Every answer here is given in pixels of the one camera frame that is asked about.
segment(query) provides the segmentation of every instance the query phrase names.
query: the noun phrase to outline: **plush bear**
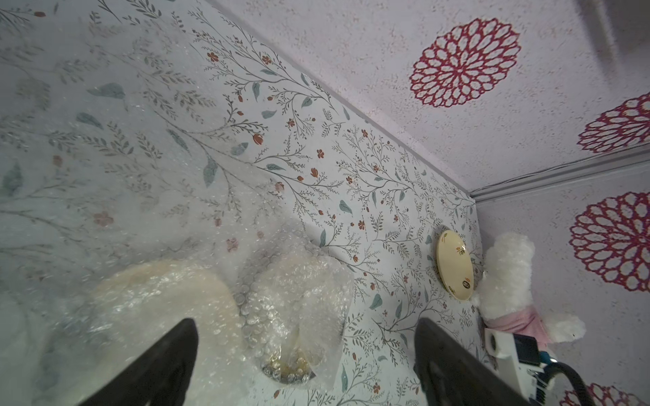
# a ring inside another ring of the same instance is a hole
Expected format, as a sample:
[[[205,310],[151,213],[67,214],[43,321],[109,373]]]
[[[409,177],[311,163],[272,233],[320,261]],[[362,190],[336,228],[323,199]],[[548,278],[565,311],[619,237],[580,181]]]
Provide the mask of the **plush bear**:
[[[532,303],[530,277],[535,245],[527,236],[504,233],[486,252],[484,275],[472,303],[488,328],[533,336],[540,350],[553,342],[582,338],[584,322],[572,314],[541,317]]]

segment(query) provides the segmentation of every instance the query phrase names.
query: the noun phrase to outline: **black cable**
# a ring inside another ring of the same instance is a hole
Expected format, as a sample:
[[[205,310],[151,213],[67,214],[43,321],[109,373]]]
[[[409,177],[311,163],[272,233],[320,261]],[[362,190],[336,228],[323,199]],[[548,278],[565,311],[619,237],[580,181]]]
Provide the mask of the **black cable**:
[[[572,367],[562,362],[553,362],[546,365],[546,367],[544,367],[544,372],[538,376],[540,380],[539,383],[541,384],[541,386],[537,388],[536,397],[538,402],[542,405],[544,404],[546,397],[544,390],[546,389],[546,386],[555,375],[560,373],[564,374],[569,379],[569,382],[571,383],[571,386],[578,396],[578,400],[582,406],[595,406],[582,378]]]

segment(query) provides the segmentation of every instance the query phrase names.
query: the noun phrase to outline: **pink cloth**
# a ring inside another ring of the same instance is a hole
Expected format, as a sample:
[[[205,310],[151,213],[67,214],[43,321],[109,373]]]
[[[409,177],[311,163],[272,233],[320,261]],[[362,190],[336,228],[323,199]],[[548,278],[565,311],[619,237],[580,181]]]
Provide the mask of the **pink cloth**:
[[[490,329],[535,337],[540,351],[546,350],[551,342],[541,317],[533,306],[492,320],[485,320],[485,323]]]

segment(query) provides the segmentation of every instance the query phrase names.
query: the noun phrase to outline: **ceiling molding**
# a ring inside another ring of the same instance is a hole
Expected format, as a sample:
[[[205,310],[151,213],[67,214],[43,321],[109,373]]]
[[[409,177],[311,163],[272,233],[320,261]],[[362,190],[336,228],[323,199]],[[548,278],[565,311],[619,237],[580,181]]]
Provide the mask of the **ceiling molding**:
[[[541,188],[558,186],[579,179],[587,179],[594,175],[603,174],[603,172],[649,163],[650,142],[646,142],[485,186],[473,190],[470,192],[470,196],[479,203],[500,197],[511,197],[515,194]]]

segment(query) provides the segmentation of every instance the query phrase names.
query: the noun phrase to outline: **red mandala pattern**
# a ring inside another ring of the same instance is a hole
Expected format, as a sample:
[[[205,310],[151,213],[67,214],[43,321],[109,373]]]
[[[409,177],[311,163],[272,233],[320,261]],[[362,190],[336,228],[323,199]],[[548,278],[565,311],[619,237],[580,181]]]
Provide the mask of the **red mandala pattern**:
[[[627,193],[587,206],[571,228],[576,258],[629,291],[650,292],[650,194]]]
[[[609,152],[648,141],[650,137],[650,93],[629,99],[601,114],[584,128],[578,145],[594,153]]]
[[[492,90],[517,62],[519,34],[497,19],[475,19],[435,39],[413,65],[411,90],[422,104],[462,105]]]
[[[593,398],[593,402],[599,406],[648,406],[648,404],[636,395],[621,392],[615,387],[602,387],[592,383],[587,388]],[[560,400],[560,406],[579,406],[578,396],[573,391],[566,390],[564,398]]]

